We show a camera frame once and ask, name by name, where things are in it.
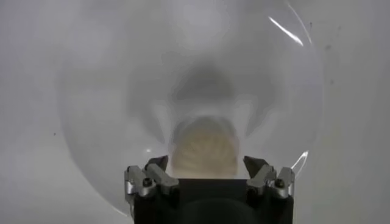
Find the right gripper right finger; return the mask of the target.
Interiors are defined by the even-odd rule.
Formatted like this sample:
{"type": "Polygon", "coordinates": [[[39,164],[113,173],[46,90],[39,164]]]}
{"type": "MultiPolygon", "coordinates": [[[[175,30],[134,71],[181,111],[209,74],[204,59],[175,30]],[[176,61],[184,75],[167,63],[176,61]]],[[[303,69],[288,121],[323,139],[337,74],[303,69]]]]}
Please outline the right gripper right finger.
{"type": "Polygon", "coordinates": [[[275,198],[286,199],[294,196],[295,173],[291,168],[282,167],[277,172],[266,160],[251,156],[245,156],[243,162],[250,176],[246,184],[257,195],[262,196],[270,189],[275,198]]]}

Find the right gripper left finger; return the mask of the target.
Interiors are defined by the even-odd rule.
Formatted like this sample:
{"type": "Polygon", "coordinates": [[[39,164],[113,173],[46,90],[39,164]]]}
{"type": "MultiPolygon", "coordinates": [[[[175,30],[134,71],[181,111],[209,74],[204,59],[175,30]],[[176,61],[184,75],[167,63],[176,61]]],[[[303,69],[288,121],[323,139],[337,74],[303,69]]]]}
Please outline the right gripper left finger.
{"type": "Polygon", "coordinates": [[[124,192],[126,201],[132,201],[136,196],[153,197],[158,190],[163,195],[169,195],[178,188],[179,180],[166,173],[169,156],[151,158],[141,169],[139,166],[129,166],[124,171],[124,192]]]}

